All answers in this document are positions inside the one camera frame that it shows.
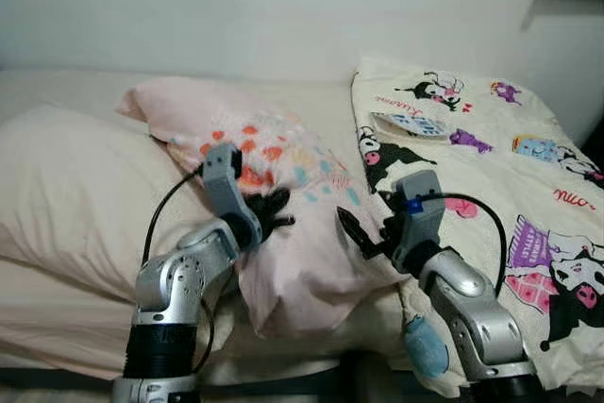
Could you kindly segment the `pink patterned pillow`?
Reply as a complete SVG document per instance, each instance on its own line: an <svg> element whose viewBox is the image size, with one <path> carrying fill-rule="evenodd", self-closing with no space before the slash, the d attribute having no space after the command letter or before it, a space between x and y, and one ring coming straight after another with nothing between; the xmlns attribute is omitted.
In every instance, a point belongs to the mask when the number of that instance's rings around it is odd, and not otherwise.
<svg viewBox="0 0 604 403"><path fill-rule="evenodd" d="M243 156L243 194L288 189L284 212L294 224L239 261L239 287L259 335L335 330L368 294L400 278L387 261L367 260L344 233L338 210L364 227L378 222L365 180L296 114L232 85L188 76L134 85L118 113L146 123L189 169L215 145L234 145Z"/></svg>

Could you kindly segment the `large cream pillow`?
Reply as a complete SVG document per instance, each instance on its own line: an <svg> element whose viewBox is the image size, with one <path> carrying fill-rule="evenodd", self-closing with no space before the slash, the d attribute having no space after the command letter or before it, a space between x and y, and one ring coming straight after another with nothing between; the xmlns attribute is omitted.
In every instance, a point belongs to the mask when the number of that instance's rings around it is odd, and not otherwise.
<svg viewBox="0 0 604 403"><path fill-rule="evenodd" d="M132 300L143 252L164 255L212 212L150 136L42 105L0 124L0 258Z"/></svg>

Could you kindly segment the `white remote control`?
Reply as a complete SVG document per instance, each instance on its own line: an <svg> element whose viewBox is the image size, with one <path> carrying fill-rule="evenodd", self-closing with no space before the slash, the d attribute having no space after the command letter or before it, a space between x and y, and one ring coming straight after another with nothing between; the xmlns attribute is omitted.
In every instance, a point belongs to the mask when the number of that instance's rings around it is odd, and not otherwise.
<svg viewBox="0 0 604 403"><path fill-rule="evenodd" d="M409 115L402 113L372 112L376 126L384 128L390 134L414 139L447 140L456 131L448 123L441 122L423 115Z"/></svg>

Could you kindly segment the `cream cartoon print blanket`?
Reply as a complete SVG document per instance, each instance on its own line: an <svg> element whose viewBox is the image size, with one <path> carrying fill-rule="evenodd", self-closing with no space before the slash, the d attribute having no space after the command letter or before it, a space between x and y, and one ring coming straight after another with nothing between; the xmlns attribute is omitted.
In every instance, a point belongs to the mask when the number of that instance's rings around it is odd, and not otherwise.
<svg viewBox="0 0 604 403"><path fill-rule="evenodd" d="M591 241L604 266L603 173L562 131L531 89L499 76L453 74L397 59L367 57L351 79L351 108L371 191L435 171L449 194L440 235L489 282L499 274L501 230L526 218L563 238ZM376 126L372 112L428 117L456 131L447 140L414 139ZM604 317L553 339L535 294L499 296L516 318L528 355L548 389L604 385Z"/></svg>

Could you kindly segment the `cream sheeted mattress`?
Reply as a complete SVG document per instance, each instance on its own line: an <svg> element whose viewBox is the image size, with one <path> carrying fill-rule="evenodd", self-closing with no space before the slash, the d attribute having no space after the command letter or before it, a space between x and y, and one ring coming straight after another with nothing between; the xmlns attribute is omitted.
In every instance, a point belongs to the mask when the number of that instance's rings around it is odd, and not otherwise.
<svg viewBox="0 0 604 403"><path fill-rule="evenodd" d="M146 125L116 112L126 90L150 79L104 72L0 71L0 124L34 107L49 105L105 120L147 135ZM284 107L305 120L338 158L363 177L346 83L221 82ZM318 338L260 338L245 304L224 298L217 339L206 368L206 384L245 384L294 378L335 368L347 348L376 348L397 368L411 368L401 339L400 307L387 287L362 301L343 325ZM112 380L124 368L132 300L86 290L30 266L0 258L0 367L70 370Z"/></svg>

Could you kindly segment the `dark bed frame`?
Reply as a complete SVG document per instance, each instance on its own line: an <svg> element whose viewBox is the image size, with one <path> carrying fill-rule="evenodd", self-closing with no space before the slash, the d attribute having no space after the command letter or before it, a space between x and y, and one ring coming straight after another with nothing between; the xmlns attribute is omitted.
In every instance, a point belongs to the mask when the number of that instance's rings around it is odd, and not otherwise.
<svg viewBox="0 0 604 403"><path fill-rule="evenodd" d="M387 392L388 403L474 403L467 392L449 398L428 390L410 370L396 370L392 379L395 390ZM70 370L0 368L0 403L109 403L112 387L109 378ZM337 367L310 376L207 384L199 386L199 391L203 403L350 403ZM604 403L604 391L560 387L551 392L549 403Z"/></svg>

